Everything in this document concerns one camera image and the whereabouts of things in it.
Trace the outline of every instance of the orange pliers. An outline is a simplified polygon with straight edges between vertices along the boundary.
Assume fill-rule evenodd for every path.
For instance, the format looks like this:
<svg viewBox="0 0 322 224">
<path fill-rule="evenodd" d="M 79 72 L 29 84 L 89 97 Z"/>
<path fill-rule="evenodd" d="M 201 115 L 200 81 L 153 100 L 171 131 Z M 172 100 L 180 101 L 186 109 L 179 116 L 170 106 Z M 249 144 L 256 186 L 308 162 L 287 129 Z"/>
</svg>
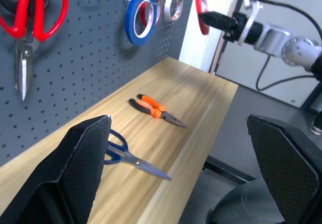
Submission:
<svg viewBox="0 0 322 224">
<path fill-rule="evenodd" d="M 167 107 L 165 105 L 159 104 L 152 97 L 148 97 L 146 95 L 139 94 L 137 98 L 142 101 L 137 101 L 135 99 L 130 99 L 129 103 L 136 110 L 149 114 L 155 118 L 162 118 L 167 122 L 175 124 L 180 127 L 186 128 L 187 126 L 179 121 L 174 115 L 167 112 Z"/>
</svg>

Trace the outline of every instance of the blue tape roll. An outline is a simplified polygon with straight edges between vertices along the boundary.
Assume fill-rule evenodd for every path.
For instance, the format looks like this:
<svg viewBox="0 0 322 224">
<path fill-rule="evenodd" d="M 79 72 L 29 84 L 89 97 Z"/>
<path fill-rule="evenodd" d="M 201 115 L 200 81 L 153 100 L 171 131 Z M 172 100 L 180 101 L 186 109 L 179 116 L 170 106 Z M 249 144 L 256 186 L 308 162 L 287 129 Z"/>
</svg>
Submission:
<svg viewBox="0 0 322 224">
<path fill-rule="evenodd" d="M 143 45 L 146 43 L 146 41 L 149 40 L 151 37 L 154 27 L 155 27 L 155 21 L 156 21 L 156 5 L 148 4 L 147 6 L 152 6 L 153 8 L 153 20 L 148 20 L 147 26 L 145 27 L 142 34 L 138 35 L 135 31 L 135 18 L 136 15 L 139 12 L 140 6 L 145 2 L 150 1 L 152 3 L 156 4 L 156 0 L 131 0 L 129 3 L 129 6 L 126 11 L 126 17 L 125 17 L 125 32 L 127 35 L 127 38 L 129 41 L 134 45 Z"/>
</svg>

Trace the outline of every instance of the wooden workbench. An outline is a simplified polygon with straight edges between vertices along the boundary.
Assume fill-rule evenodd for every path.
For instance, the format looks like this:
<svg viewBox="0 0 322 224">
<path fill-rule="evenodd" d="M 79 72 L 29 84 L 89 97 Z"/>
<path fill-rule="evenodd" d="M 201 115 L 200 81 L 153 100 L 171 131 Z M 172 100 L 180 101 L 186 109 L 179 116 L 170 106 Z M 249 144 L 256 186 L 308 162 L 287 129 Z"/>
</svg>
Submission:
<svg viewBox="0 0 322 224">
<path fill-rule="evenodd" d="M 2 166 L 0 213 L 69 128 L 110 114 L 112 128 L 127 139 L 130 151 L 173 180 L 156 178 L 125 163 L 104 166 L 89 223 L 177 223 L 236 89 L 231 82 L 166 58 Z M 137 94 L 167 105 L 188 128 L 133 109 L 127 101 Z"/>
</svg>

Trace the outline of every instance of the gray pegboard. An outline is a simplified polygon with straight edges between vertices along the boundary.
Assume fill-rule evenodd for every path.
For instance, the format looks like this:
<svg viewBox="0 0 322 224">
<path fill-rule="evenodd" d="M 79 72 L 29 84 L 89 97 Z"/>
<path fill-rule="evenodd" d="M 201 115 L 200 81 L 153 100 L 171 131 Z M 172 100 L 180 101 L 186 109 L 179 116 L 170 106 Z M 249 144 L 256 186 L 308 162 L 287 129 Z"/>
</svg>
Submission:
<svg viewBox="0 0 322 224">
<path fill-rule="evenodd" d="M 137 47 L 125 34 L 122 0 L 69 0 L 64 25 L 35 52 L 24 102 L 15 89 L 14 40 L 1 28 L 0 166 L 165 57 L 178 59 L 191 3 L 184 0 L 174 24 L 165 23 L 162 16 L 150 40 Z M 46 29 L 60 9 L 61 0 L 51 0 Z M 13 19 L 3 8 L 1 13 Z"/>
</svg>

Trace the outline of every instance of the white tape roll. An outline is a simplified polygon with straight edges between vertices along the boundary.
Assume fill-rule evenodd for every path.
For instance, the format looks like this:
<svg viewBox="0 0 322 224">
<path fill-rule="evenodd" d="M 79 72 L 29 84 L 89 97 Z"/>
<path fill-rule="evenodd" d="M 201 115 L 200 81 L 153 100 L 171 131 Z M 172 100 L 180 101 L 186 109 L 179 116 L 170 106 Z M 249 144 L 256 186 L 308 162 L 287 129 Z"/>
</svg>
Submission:
<svg viewBox="0 0 322 224">
<path fill-rule="evenodd" d="M 183 8 L 183 0 L 177 0 L 177 7 L 175 14 L 171 17 L 171 4 L 173 0 L 166 0 L 165 3 L 165 20 L 168 22 L 175 22 L 179 19 L 182 8 Z"/>
</svg>

